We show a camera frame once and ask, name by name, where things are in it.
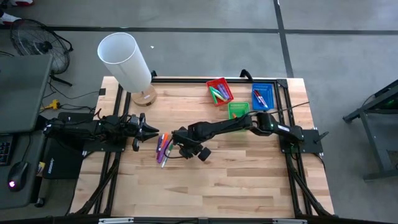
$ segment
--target wooden lamp base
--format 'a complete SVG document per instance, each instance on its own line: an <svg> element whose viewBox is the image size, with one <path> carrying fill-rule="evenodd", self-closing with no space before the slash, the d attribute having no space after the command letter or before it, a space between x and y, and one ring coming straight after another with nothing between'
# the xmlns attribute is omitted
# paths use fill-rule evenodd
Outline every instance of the wooden lamp base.
<svg viewBox="0 0 398 224"><path fill-rule="evenodd" d="M154 86L150 85L148 89L139 92L131 93L131 99L138 106L149 106L156 100L157 93Z"/></svg>

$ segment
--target electric fan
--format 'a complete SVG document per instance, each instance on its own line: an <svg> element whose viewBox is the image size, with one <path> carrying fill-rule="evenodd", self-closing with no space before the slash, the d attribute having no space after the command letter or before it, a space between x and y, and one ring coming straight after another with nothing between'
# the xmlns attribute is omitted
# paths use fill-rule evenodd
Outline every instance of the electric fan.
<svg viewBox="0 0 398 224"><path fill-rule="evenodd" d="M19 55L51 54L53 62L50 77L69 86L71 83L54 77L67 70L70 63L69 52L73 50L72 44L60 37L46 25L32 19L18 19L11 24L11 42Z"/></svg>

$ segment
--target wooden tabletop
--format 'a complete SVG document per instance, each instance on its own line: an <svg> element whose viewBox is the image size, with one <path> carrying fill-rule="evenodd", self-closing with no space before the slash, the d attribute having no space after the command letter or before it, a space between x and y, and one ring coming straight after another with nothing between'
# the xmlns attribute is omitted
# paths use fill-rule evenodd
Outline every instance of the wooden tabletop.
<svg viewBox="0 0 398 224"><path fill-rule="evenodd" d="M287 79L292 105L308 101L304 81ZM226 105L215 107L204 83L154 83L158 97L148 107L130 103L129 114L145 113L147 123L170 133L198 121L217 122L228 119ZM251 104L251 84L229 84L234 102ZM96 109L101 116L113 113L118 83L104 77ZM119 115L124 107L122 95ZM304 129L313 128L309 105L293 109L295 122ZM157 138L132 150L128 140L119 166L113 203L113 216L129 217L218 217L272 218L293 217L292 199L285 156L280 152L278 136L260 137L250 131L215 136L203 143L212 150L202 162L193 159L169 159L164 169L155 161ZM173 150L171 156L179 156ZM71 212L77 211L98 186L103 152L84 160ZM311 154L303 154L307 184L326 210L333 213L322 163ZM304 212L301 190L300 208ZM107 193L104 194L103 206Z"/></svg>

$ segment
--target gray floor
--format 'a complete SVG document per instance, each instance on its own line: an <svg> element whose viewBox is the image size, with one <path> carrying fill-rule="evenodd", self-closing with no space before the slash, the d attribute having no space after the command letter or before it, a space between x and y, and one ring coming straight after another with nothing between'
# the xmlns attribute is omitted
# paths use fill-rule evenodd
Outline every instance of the gray floor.
<svg viewBox="0 0 398 224"><path fill-rule="evenodd" d="M280 0L286 29L398 29L395 0ZM45 24L118 27L277 27L271 0L41 0L12 8L15 16ZM75 47L59 86L68 96L97 90L108 71L96 56L105 32L58 32ZM132 33L150 67L159 75L286 77L277 34ZM14 52L8 32L0 49ZM376 90L397 79L398 36L287 35L294 76L305 79L314 122L330 134L323 140L326 174L335 213L341 217L397 222L398 179L365 183L377 171L362 124L341 119ZM96 96L62 103L94 106ZM45 114L48 117L56 113ZM0 219L63 215L73 182L53 183L44 208L0 211Z"/></svg>

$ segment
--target white cylinder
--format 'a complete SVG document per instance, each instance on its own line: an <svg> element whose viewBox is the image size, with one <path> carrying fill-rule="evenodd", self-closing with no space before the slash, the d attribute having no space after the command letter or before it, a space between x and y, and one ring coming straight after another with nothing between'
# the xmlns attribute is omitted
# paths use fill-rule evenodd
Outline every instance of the white cylinder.
<svg viewBox="0 0 398 224"><path fill-rule="evenodd" d="M152 77L132 35L111 34L99 43L97 52L123 89L138 93L149 87Z"/></svg>

